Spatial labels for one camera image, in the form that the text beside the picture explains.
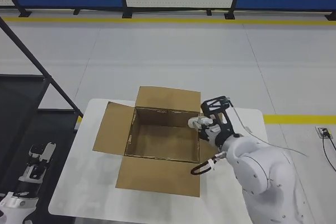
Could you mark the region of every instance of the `floor outlet box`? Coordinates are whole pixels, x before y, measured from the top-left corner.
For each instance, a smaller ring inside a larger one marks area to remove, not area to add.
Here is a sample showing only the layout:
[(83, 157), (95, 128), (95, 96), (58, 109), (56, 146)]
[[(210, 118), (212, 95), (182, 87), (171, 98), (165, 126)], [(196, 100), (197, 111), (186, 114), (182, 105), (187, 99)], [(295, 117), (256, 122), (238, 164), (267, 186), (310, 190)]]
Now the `floor outlet box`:
[[(319, 135), (319, 137), (322, 139), (322, 138), (325, 138), (325, 139), (329, 139), (329, 137), (327, 137), (327, 136), (323, 136), (323, 129), (325, 128), (325, 127), (315, 127), (316, 128), (316, 131), (317, 131), (317, 133), (318, 133), (318, 135)], [(332, 136), (332, 133), (331, 133), (331, 131), (328, 129), (328, 128), (326, 128), (327, 129), (327, 131), (330, 133), (330, 138), (331, 139), (333, 139), (334, 137)]]

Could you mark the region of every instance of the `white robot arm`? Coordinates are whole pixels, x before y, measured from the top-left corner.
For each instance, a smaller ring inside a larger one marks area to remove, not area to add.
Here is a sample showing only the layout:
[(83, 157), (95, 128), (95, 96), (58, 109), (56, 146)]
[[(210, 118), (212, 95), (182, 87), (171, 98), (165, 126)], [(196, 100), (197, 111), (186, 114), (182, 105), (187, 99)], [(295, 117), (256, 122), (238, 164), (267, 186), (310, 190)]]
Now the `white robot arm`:
[(14, 191), (9, 192), (0, 202), (0, 210), (3, 212), (0, 224), (32, 224), (31, 220), (25, 219), (36, 210), (38, 191), (55, 148), (56, 144), (51, 142), (44, 149), (31, 147), (24, 174), (19, 177)]
[(218, 154), (194, 168), (192, 174), (201, 175), (211, 169), (201, 168), (226, 158), (242, 187), (253, 224), (305, 223), (302, 212), (305, 202), (289, 154), (282, 148), (235, 133), (225, 111), (230, 106), (230, 100), (224, 96), (207, 100), (202, 104), (204, 116), (188, 121), (201, 139), (218, 148)]

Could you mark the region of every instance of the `blue wall panel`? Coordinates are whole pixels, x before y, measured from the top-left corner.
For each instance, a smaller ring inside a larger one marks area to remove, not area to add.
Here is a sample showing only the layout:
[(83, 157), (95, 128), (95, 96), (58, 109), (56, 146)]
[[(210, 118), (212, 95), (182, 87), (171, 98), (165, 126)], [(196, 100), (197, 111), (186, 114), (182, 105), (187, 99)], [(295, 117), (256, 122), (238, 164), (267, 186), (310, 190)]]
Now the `blue wall panel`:
[[(121, 7), (121, 0), (18, 0), (22, 6)], [(282, 10), (333, 10), (336, 0), (237, 0), (237, 8)]]
[(42, 7), (121, 7), (121, 0), (18, 0), (22, 6)]
[(282, 10), (332, 10), (336, 0), (237, 0), (237, 8)]

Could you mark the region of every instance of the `table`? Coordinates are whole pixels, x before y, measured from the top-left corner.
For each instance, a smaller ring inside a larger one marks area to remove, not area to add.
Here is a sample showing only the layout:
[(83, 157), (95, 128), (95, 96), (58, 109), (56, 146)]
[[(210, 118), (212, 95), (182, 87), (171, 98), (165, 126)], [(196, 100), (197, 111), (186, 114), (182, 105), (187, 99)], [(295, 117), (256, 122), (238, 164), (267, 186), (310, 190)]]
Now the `table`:
[[(225, 161), (200, 177), (200, 198), (115, 188), (122, 156), (92, 150), (109, 101), (134, 106), (134, 101), (90, 100), (51, 199), (51, 214), (147, 224), (251, 223), (241, 186)], [(236, 110), (243, 124), (267, 141), (263, 114)], [(248, 135), (234, 111), (227, 113), (235, 132)]]

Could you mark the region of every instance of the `power cord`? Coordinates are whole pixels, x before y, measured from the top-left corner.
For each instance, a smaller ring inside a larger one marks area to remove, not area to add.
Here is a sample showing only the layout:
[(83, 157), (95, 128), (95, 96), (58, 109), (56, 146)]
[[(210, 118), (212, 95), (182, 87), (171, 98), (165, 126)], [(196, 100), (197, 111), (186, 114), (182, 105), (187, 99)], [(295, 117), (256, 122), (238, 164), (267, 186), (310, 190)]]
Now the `power cord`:
[(332, 163), (329, 160), (329, 157), (326, 154), (325, 142), (324, 142), (325, 137), (329, 138), (329, 140), (331, 141), (332, 146), (335, 149), (335, 152), (336, 152), (336, 146), (335, 146), (334, 142), (331, 139), (331, 135), (330, 135), (329, 131), (326, 128), (324, 128), (322, 131), (323, 131), (323, 148), (324, 148), (325, 157), (326, 157), (327, 161), (329, 162), (330, 166), (332, 167), (332, 169), (336, 172), (336, 168), (332, 165)]

